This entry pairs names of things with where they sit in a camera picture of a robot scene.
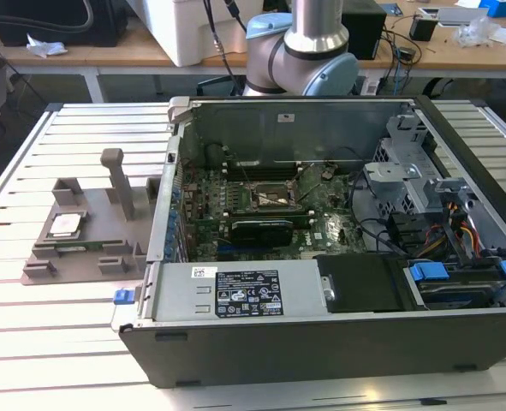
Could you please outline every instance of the power supply label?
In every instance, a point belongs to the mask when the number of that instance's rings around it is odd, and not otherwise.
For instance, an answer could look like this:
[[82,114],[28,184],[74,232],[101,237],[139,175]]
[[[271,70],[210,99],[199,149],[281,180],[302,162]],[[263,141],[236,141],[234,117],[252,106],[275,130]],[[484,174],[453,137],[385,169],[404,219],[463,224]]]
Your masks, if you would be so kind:
[[216,291],[221,319],[283,315],[278,271],[218,272]]

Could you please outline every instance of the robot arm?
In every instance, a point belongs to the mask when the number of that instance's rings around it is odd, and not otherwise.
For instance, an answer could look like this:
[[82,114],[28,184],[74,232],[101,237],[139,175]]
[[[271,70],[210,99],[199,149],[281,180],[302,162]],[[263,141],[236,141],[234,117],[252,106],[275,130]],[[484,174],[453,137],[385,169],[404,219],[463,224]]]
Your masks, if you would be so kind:
[[343,0],[294,0],[293,14],[253,18],[247,28],[249,59],[244,95],[348,94],[359,73],[347,53]]

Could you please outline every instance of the yellow wire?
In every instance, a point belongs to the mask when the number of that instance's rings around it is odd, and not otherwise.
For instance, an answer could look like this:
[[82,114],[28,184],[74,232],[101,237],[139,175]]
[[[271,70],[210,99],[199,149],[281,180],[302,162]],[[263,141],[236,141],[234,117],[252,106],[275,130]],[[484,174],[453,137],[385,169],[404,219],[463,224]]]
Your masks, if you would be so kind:
[[471,230],[467,229],[466,227],[461,227],[461,230],[466,231],[469,234],[469,238],[472,241],[472,250],[474,253],[477,253],[477,250],[475,250],[475,240],[473,239],[473,233],[471,232]]
[[443,241],[445,240],[446,237],[441,237],[439,240],[435,241],[433,244],[431,244],[427,249],[425,249],[424,251],[422,251],[420,254],[418,254],[418,257],[426,254],[426,253],[429,253],[430,251],[432,251],[433,249],[439,247]]

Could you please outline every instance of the white box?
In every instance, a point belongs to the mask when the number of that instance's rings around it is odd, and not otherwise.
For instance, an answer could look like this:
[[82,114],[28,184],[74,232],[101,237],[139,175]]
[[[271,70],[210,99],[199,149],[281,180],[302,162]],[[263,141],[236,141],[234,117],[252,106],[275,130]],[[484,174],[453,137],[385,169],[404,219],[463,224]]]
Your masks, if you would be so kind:
[[[217,55],[202,0],[127,0],[153,37],[179,67]],[[235,0],[245,25],[262,13],[264,0]],[[211,0],[218,37],[227,53],[247,51],[245,33],[224,0]]]

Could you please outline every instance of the motherboard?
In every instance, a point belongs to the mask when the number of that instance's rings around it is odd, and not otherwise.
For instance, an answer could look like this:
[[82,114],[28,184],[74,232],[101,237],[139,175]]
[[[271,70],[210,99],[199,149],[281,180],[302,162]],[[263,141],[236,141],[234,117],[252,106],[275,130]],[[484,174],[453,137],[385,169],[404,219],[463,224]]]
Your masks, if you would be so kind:
[[186,168],[182,214],[190,261],[312,259],[364,253],[351,218],[350,176],[335,164],[258,175]]

